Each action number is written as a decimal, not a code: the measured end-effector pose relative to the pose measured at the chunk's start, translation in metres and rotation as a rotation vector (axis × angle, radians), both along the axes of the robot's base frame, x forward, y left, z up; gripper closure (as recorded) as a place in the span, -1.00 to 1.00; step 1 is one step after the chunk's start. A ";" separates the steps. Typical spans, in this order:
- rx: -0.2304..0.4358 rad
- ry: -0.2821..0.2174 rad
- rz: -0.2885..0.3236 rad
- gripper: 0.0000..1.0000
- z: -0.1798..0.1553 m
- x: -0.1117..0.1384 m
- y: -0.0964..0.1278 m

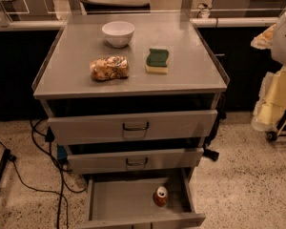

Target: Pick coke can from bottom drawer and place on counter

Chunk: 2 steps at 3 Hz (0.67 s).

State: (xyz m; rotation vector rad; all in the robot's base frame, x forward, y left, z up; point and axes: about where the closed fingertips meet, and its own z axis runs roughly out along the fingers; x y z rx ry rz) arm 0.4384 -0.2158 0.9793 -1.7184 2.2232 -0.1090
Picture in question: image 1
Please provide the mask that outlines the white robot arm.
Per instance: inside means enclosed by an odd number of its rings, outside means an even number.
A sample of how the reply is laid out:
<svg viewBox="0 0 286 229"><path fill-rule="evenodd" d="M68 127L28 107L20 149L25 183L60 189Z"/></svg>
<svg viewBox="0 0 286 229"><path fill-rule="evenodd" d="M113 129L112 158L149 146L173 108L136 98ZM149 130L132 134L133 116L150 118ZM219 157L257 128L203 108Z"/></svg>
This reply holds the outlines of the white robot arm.
<svg viewBox="0 0 286 229"><path fill-rule="evenodd" d="M286 11L275 24L255 37L251 46L269 49L274 61L282 65L276 73L265 74L251 122L258 131L274 131L286 112Z"/></svg>

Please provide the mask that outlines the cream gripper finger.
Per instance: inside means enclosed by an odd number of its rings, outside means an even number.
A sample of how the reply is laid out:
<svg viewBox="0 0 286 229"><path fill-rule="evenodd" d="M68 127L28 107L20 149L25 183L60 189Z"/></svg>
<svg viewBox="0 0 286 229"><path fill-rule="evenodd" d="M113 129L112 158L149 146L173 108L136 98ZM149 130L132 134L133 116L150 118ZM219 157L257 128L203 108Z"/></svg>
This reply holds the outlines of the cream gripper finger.
<svg viewBox="0 0 286 229"><path fill-rule="evenodd" d="M286 111L286 66L266 73L258 96L251 124L261 132L273 131Z"/></svg>
<svg viewBox="0 0 286 229"><path fill-rule="evenodd" d="M270 49L273 44L273 34L274 34L275 27L276 25L272 25L268 29L266 29L264 32L256 36L252 40L251 46L256 49L260 49L260 50Z"/></svg>

